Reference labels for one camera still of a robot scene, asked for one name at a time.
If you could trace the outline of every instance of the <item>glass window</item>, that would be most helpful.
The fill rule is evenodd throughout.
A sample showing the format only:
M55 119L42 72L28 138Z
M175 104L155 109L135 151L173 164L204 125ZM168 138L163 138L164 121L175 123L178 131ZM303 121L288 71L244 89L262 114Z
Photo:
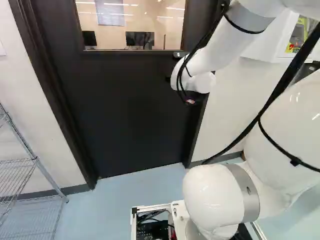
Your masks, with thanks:
M286 53L297 53L301 46L305 43L308 36L317 26L318 21L300 15L296 23L289 43L285 49Z
M179 50L186 0L76 0L88 50Z

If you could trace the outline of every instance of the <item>circuit board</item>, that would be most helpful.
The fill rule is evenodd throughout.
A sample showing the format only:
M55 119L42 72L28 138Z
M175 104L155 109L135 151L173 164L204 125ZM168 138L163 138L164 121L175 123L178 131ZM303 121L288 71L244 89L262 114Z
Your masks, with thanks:
M136 229L137 240L170 240L168 221L141 223Z

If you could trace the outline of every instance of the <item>white wall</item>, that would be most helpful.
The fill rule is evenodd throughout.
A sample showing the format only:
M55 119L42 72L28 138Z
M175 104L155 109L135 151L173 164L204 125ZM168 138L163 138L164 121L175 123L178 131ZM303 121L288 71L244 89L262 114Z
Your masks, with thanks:
M285 72L288 63L239 58L216 72L192 161L220 152L253 120ZM228 153L243 150L240 142Z
M85 184L38 82L8 0L0 0L0 102L60 187ZM0 160L23 157L9 129L0 128ZM51 189L36 171L24 192Z

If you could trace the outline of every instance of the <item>wire shelf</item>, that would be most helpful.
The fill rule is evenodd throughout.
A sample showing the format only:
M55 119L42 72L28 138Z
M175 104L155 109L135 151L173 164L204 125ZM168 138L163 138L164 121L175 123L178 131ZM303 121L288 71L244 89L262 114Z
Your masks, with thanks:
M30 158L0 161L0 226L34 172L37 160Z
M7 115L0 112L0 128L8 122Z
M53 240L63 205L60 196L18 200L0 228L0 240Z

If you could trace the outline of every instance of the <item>door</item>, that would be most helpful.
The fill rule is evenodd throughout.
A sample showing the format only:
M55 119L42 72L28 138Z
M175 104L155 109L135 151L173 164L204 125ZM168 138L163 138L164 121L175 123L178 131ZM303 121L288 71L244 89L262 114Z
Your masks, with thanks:
M187 108L166 77L176 64L173 52L181 46L191 50L209 29L213 4L28 2L78 136L100 177L190 162L205 102Z

